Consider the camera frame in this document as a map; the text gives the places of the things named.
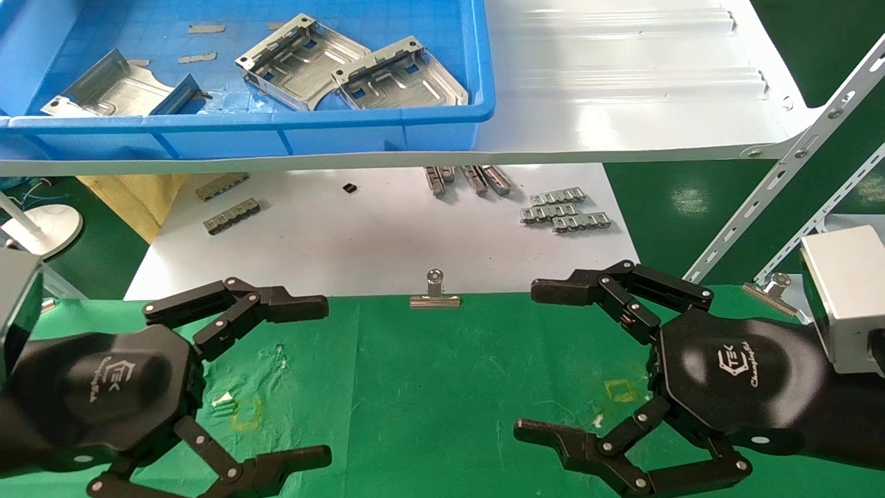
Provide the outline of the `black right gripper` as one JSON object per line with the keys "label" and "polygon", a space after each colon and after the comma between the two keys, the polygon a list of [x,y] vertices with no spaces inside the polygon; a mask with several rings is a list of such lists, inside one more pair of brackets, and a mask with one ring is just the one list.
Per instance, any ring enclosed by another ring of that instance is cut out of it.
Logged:
{"label": "black right gripper", "polygon": [[[566,279],[536,279],[531,299],[598,305],[637,342],[655,344],[655,391],[667,398],[649,400],[604,437],[516,420],[514,437],[555,450],[565,470],[596,476],[622,497],[682,497],[733,488],[750,476],[752,464],[733,445],[772,456],[807,448],[807,416],[832,367],[806,326],[709,314],[711,290],[630,259],[575,269]],[[662,327],[641,299],[683,314]],[[677,432],[702,444],[710,460],[648,472],[629,460],[626,453],[667,416]]]}

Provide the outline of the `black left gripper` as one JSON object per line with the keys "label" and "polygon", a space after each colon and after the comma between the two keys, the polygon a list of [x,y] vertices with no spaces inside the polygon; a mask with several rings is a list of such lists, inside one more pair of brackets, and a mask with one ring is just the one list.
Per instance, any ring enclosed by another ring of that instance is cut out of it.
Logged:
{"label": "black left gripper", "polygon": [[[201,360],[217,360],[262,322],[322,320],[327,297],[228,277],[149,302],[143,315],[152,326],[139,332],[25,345],[12,371],[13,472],[79,472],[113,461],[86,487],[88,496],[180,497],[131,476],[136,464],[155,463],[181,440],[217,475],[200,497],[272,497],[291,474],[332,463],[328,445],[237,463],[193,419],[205,388]],[[193,336],[195,350],[171,330],[211,316]]]}

